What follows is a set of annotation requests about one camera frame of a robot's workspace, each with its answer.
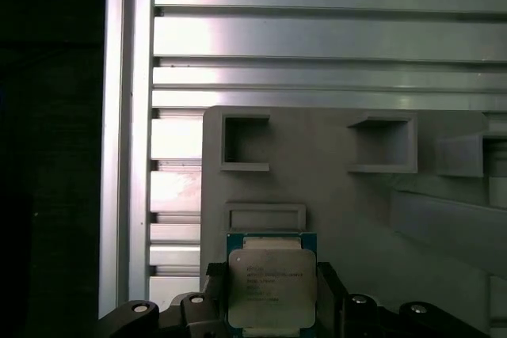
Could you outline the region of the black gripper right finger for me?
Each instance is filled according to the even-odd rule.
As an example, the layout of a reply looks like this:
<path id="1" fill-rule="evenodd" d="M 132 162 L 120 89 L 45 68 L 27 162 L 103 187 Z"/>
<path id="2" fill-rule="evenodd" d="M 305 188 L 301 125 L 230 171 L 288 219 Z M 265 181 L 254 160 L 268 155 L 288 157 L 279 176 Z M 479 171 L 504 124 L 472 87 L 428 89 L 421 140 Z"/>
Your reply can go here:
<path id="1" fill-rule="evenodd" d="M 391 312 L 370 296 L 350 293 L 327 262 L 317 266 L 317 337 L 486 337 L 450 313 L 427 302 L 407 302 Z"/>

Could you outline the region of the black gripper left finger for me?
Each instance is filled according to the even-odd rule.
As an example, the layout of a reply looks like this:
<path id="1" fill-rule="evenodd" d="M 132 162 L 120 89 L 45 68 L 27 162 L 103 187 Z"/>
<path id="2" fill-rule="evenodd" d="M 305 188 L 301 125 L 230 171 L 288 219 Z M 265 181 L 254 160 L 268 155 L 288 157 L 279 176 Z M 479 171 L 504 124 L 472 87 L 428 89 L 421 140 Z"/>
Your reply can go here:
<path id="1" fill-rule="evenodd" d="M 225 318 L 225 263 L 208 265 L 204 290 L 177 296 L 161 311 L 149 301 L 134 300 L 118 306 L 98 321 L 99 337 L 228 337 Z"/>

